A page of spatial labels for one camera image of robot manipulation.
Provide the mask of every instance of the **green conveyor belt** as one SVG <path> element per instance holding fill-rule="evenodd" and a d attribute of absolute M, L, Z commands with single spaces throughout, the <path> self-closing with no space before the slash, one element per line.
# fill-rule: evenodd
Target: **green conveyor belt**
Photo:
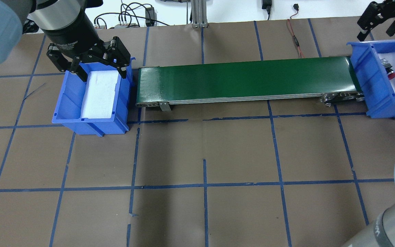
<path fill-rule="evenodd" d="M 360 91 L 348 57 L 140 69 L 138 106 L 212 103 Z"/>

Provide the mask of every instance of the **white background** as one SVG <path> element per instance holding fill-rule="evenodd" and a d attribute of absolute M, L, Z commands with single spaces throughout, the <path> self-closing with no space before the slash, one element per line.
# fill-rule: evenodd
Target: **white background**
<path fill-rule="evenodd" d="M 359 16 L 372 0 L 273 0 L 271 20 L 287 19 L 295 13 L 293 4 L 298 3 L 300 12 L 295 18 L 320 18 Z M 86 14 L 93 22 L 94 18 L 105 12 L 120 12 L 120 0 L 103 0 L 103 6 L 86 9 Z M 129 4 L 133 1 L 123 0 Z M 162 2 L 160 0 L 142 0 L 155 7 L 157 19 L 169 25 L 184 25 L 190 17 L 191 5 L 188 3 Z M 145 17 L 144 9 L 135 10 L 136 15 Z M 246 22 L 267 19 L 266 10 L 262 10 L 262 0 L 207 0 L 207 19 L 211 22 Z M 118 15 L 102 16 L 108 28 L 118 24 Z"/>

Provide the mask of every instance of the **red object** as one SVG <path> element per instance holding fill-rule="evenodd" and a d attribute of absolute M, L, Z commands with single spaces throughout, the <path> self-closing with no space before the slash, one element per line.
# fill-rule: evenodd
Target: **red object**
<path fill-rule="evenodd" d="M 388 79 L 392 80 L 395 78 L 395 72 L 388 75 Z"/>

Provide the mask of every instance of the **blue container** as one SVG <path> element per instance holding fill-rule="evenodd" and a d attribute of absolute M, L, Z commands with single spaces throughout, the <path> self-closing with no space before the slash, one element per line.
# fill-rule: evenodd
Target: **blue container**
<path fill-rule="evenodd" d="M 81 63 L 80 65 L 88 74 L 91 71 L 116 70 L 112 66 L 106 66 L 99 62 Z M 103 136 L 104 134 L 126 133 L 129 130 L 127 126 L 127 104 L 129 103 L 130 88 L 134 85 L 132 78 L 131 63 L 127 66 L 126 78 L 117 77 L 118 82 L 115 89 L 116 94 L 111 118 L 89 119 L 80 117 L 86 82 L 80 80 L 77 75 L 67 71 L 51 122 L 62 124 L 77 134 Z"/>
<path fill-rule="evenodd" d="M 395 93 L 378 57 L 378 54 L 395 52 L 395 40 L 348 44 L 353 48 L 351 63 L 365 94 L 367 115 L 372 118 L 395 118 Z"/>

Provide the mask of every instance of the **blue plastic bin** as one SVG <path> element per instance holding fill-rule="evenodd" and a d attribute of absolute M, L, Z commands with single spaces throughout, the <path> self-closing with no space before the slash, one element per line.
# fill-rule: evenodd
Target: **blue plastic bin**
<path fill-rule="evenodd" d="M 101 63 L 80 64 L 89 74 L 91 71 L 116 70 L 112 66 Z M 132 73 L 132 63 L 127 66 L 127 76 L 125 79 L 118 76 L 116 84 L 116 94 L 111 118 L 89 119 L 80 118 L 82 101 L 85 95 L 86 82 L 80 80 L 77 75 L 70 72 L 65 73 L 62 88 L 56 104 L 52 123 L 62 124 L 70 128 L 77 134 L 104 134 L 126 133 L 127 126 L 127 105 L 129 103 L 130 88 L 134 85 Z"/>
<path fill-rule="evenodd" d="M 348 44 L 353 48 L 351 62 L 365 94 L 367 115 L 372 118 L 395 118 L 395 93 L 378 57 L 378 54 L 395 52 L 395 40 Z"/>

